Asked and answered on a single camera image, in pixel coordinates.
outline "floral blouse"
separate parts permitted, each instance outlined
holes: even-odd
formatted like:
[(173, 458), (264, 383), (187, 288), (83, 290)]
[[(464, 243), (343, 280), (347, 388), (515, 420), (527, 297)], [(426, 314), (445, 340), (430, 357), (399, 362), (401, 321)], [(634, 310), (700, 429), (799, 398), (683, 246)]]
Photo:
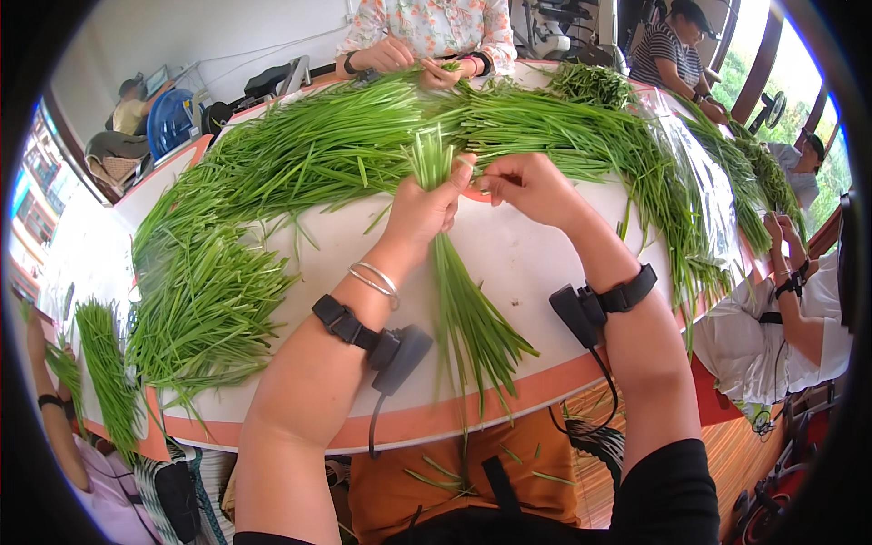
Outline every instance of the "floral blouse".
[(371, 47), (387, 33), (415, 58), (480, 51), (494, 61), (490, 75), (514, 72), (517, 52), (507, 0), (360, 0), (337, 55)]

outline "blue barrel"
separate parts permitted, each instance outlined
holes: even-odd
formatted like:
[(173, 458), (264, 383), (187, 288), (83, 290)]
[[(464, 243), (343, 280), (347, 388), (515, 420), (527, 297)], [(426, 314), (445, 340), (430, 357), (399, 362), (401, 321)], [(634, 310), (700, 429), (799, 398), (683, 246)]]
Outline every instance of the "blue barrel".
[(194, 96), (188, 89), (172, 89), (160, 95), (148, 114), (148, 146), (158, 160), (190, 138), (192, 123), (185, 111), (185, 101)]

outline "computer monitor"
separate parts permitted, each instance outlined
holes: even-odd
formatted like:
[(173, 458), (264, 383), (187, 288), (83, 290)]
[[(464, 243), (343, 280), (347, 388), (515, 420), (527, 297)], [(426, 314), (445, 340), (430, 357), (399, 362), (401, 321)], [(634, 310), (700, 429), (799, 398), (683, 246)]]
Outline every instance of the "computer monitor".
[(146, 79), (146, 96), (151, 98), (169, 80), (167, 65), (163, 65), (157, 72)]

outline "black sleeve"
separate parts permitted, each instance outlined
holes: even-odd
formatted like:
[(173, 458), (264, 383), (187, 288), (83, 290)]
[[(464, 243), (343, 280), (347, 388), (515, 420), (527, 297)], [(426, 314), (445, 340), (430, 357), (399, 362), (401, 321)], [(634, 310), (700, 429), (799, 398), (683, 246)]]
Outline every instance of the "black sleeve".
[(615, 494), (609, 541), (716, 545), (720, 516), (705, 445), (684, 439), (645, 456)]
[(233, 536), (233, 545), (313, 545), (284, 535), (263, 532), (239, 532)]

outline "person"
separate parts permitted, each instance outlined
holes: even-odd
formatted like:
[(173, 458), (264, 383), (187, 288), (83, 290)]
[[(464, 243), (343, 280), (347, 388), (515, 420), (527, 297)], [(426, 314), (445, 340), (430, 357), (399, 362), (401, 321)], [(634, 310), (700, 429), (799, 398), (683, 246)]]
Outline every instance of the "person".
[(51, 450), (73, 493), (113, 543), (160, 544), (157, 528), (141, 501), (137, 503), (139, 491), (130, 467), (117, 452), (104, 455), (72, 432), (65, 411), (70, 401), (69, 390), (62, 387), (58, 393), (52, 385), (45, 364), (45, 343), (42, 318), (31, 308), (27, 323), (27, 351), (39, 411)]
[(817, 186), (817, 174), (827, 152), (817, 134), (803, 128), (802, 135), (802, 151), (780, 142), (767, 142), (766, 147), (784, 171), (800, 208), (808, 210), (821, 192)]
[[(395, 72), (419, 60), (424, 87), (449, 89), (461, 78), (510, 74), (516, 57), (507, 0), (361, 0), (337, 47), (336, 74)], [(449, 58), (458, 70), (441, 67)]]
[[(770, 213), (774, 282), (747, 282), (696, 325), (694, 351), (730, 399), (772, 405), (848, 369), (853, 337), (841, 322), (839, 250), (808, 260), (790, 218)], [(781, 243), (787, 241), (785, 260)], [(802, 299), (776, 290), (806, 269)]]
[[(402, 286), (426, 259), (433, 237), (452, 227), (475, 159), (461, 155), (449, 180), (430, 193), (412, 179), (400, 183), (385, 232), (363, 261)], [(641, 270), (612, 226), (547, 156), (499, 158), (477, 183), (490, 191), (493, 206), (508, 202), (532, 221), (560, 229), (596, 292), (626, 283)], [(361, 274), (381, 282), (362, 269)], [(330, 294), (367, 328), (385, 326), (391, 298), (356, 277), (345, 276)], [(615, 542), (717, 543), (718, 500), (700, 440), (693, 376), (669, 304), (653, 290), (632, 310), (609, 314), (603, 331), (627, 419), (622, 484), (607, 533), (574, 528), (575, 489), (530, 473), (574, 481), (569, 441), (546, 411), (518, 418), (514, 427), (469, 433), (466, 467), (472, 496), (457, 497), (454, 490), (405, 472), (446, 480), (426, 457), (445, 472), (462, 475), (462, 438), (386, 451), (377, 460), (355, 455), (349, 505), (360, 542), (559, 544), (610, 537)], [(240, 436), (235, 545), (340, 543), (324, 478), (324, 451), (365, 387), (365, 370), (364, 351), (328, 333), (314, 315), (275, 354)], [(494, 456), (508, 476), (508, 487), (492, 486), (479, 463)]]
[(675, 0), (664, 21), (645, 25), (642, 41), (633, 51), (630, 79), (692, 100), (708, 119), (726, 125), (726, 109), (712, 97), (696, 47), (703, 33), (711, 31), (698, 5)]
[(112, 113), (112, 129), (119, 133), (133, 134), (144, 117), (152, 111), (154, 102), (160, 95), (169, 91), (175, 82), (169, 79), (160, 89), (146, 102), (139, 100), (139, 85), (132, 79), (126, 80), (118, 89), (118, 96), (121, 97), (121, 102), (115, 106), (115, 112)]

